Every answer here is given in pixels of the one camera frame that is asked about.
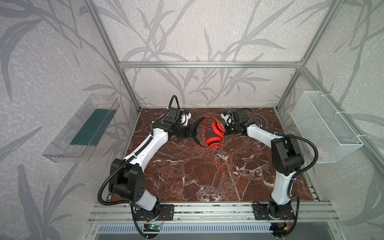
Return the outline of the red black headphones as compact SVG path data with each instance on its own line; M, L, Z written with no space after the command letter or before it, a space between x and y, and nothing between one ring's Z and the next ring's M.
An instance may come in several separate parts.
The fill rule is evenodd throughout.
M203 124L201 138L198 137L200 124ZM199 117L193 122L192 139L199 147L212 150L220 148L224 143L225 133L224 125L212 114Z

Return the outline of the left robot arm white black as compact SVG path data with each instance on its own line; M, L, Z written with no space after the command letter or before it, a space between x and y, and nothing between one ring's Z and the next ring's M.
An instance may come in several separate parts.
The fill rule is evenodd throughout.
M110 175L102 183L97 199L101 205L129 204L153 219L160 215L160 201L146 188L145 169L157 151L171 137L191 138L194 135L191 114L181 109L178 97L173 95L166 112L150 125L146 139L124 159L115 159Z

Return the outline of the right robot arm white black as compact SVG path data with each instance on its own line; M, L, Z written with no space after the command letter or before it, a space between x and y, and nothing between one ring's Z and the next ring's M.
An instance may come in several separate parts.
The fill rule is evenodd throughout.
M291 209L293 183L302 173L312 168L319 158L318 148L311 141L295 135L273 132L258 122L248 120L246 109L224 112L226 135L241 134L257 140L271 149L272 163L276 170L274 189L269 199L267 212L270 218L278 220ZM314 158L305 168L304 156L298 141L308 144L314 151Z

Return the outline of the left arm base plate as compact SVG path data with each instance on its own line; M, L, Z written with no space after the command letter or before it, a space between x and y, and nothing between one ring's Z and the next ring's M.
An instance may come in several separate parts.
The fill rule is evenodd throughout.
M153 210L135 209L134 216L136 221L172 221L174 218L175 205L156 204Z

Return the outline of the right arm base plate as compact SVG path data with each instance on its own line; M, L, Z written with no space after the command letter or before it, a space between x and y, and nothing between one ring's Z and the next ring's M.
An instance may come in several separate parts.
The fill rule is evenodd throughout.
M284 205L277 205L274 202L267 204L254 202L252 208L255 220L284 220L285 217L295 219L291 202Z

